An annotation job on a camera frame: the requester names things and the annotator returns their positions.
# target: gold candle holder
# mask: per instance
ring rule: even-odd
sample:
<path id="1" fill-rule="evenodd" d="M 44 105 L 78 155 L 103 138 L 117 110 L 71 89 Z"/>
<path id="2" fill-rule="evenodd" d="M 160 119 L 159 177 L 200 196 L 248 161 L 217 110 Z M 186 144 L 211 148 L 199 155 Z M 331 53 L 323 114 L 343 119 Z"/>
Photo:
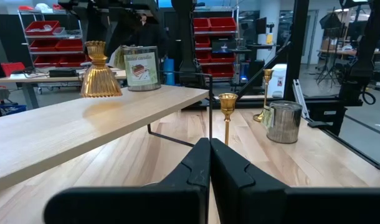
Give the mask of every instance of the gold candle holder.
<path id="1" fill-rule="evenodd" d="M 230 115 L 234 112 L 234 105 L 237 99 L 237 95 L 234 93 L 223 93 L 219 95 L 219 99 L 221 101 L 221 111 L 225 115 L 225 144 L 229 145 L 229 123 L 230 123 Z"/>
<path id="2" fill-rule="evenodd" d="M 264 69 L 264 79 L 265 79 L 265 99 L 264 99 L 264 108 L 266 106 L 266 98 L 267 98 L 267 88 L 269 86 L 269 81 L 272 79 L 273 74 L 272 69 Z M 254 115 L 253 119 L 254 121 L 261 122 L 262 118 L 264 117 L 264 108 L 262 109 L 262 113 Z"/>
<path id="3" fill-rule="evenodd" d="M 85 45 L 92 59 L 92 66 L 83 75 L 82 97 L 121 96 L 120 84 L 111 69 L 105 65 L 105 42 L 88 41 Z"/>

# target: silver tin can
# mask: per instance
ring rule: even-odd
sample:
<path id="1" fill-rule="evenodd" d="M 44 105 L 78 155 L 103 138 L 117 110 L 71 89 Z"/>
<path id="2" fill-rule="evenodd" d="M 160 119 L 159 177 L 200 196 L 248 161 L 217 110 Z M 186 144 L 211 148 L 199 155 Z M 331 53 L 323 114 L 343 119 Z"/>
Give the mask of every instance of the silver tin can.
<path id="1" fill-rule="evenodd" d="M 302 105 L 290 101 L 274 101 L 273 126 L 268 128 L 267 137 L 278 143 L 294 143 L 298 140 Z"/>
<path id="2" fill-rule="evenodd" d="M 161 88 L 157 47 L 124 47 L 123 54 L 128 90 L 150 91 Z"/>

